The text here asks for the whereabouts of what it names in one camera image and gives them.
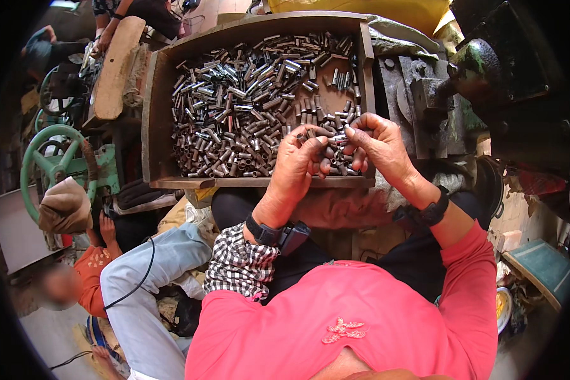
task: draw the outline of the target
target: yellow bag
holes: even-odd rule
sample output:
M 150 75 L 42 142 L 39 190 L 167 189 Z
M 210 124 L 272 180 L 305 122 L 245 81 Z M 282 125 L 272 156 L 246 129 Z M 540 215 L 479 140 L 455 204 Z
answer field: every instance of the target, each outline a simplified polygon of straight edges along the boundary
M 432 36 L 449 0 L 268 0 L 273 13 L 296 10 L 337 10 L 389 18 Z

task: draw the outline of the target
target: light blue jeans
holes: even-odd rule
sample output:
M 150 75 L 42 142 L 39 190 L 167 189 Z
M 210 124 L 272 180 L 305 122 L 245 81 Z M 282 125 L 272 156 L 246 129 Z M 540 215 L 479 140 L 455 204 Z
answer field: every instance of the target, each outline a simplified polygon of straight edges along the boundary
M 131 369 L 160 380 L 181 380 L 190 338 L 175 341 L 160 322 L 159 288 L 211 259 L 212 250 L 191 223 L 154 238 L 154 262 L 143 285 L 109 308 L 107 316 Z M 106 266 L 101 272 L 105 305 L 129 293 L 144 277 L 152 256 L 147 241 Z

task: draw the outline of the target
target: hair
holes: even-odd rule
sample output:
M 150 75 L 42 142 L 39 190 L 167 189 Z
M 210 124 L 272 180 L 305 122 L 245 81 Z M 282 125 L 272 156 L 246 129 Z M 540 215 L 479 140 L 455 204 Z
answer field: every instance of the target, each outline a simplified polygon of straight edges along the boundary
M 40 306 L 43 308 L 54 310 L 54 311 L 61 311 L 67 308 L 70 308 L 72 305 L 69 305 L 62 300 L 57 300 L 53 298 L 48 290 L 46 289 L 45 279 L 50 274 L 55 272 L 56 270 L 63 270 L 64 263 L 51 263 L 49 265 L 43 266 L 40 268 L 34 276 L 31 278 L 31 290 L 34 296 L 34 299 L 38 302 Z

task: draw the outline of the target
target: black pants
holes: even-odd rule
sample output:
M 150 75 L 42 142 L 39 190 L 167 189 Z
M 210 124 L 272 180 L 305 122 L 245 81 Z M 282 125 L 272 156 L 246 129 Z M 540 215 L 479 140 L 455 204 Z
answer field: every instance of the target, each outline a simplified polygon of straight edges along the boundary
M 69 63 L 67 57 L 76 53 L 84 53 L 86 44 L 80 42 L 61 42 L 57 41 L 51 45 L 51 55 L 48 57 L 48 63 L 45 67 L 45 72 L 53 69 L 53 67 L 60 63 Z
M 456 193 L 450 199 L 473 219 L 478 219 L 483 229 L 487 229 L 489 217 L 485 215 L 472 193 Z M 218 228 L 223 230 L 244 222 L 258 202 L 259 197 L 252 188 L 222 187 L 213 195 L 213 218 Z M 433 302 L 441 294 L 446 277 L 440 250 L 441 247 L 433 235 L 412 235 L 391 249 L 376 265 Z M 275 274 L 272 282 L 268 284 L 269 295 L 263 304 L 296 284 L 312 268 L 330 260 L 332 258 L 329 254 L 311 239 L 289 256 L 278 256 L 273 262 Z
M 144 19 L 148 26 L 152 26 L 170 40 L 177 36 L 181 24 L 167 10 L 164 0 L 133 0 L 127 10 L 127 16 Z

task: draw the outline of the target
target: checkered sleeve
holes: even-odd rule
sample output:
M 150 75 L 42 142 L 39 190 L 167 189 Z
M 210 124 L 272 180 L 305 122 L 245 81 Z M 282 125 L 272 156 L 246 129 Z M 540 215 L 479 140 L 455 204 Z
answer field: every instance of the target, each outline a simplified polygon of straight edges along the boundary
M 272 281 L 272 261 L 279 254 L 279 249 L 246 241 L 244 224 L 224 229 L 215 239 L 213 259 L 205 272 L 203 287 L 206 293 L 232 290 L 255 300 L 268 296 L 266 284 Z

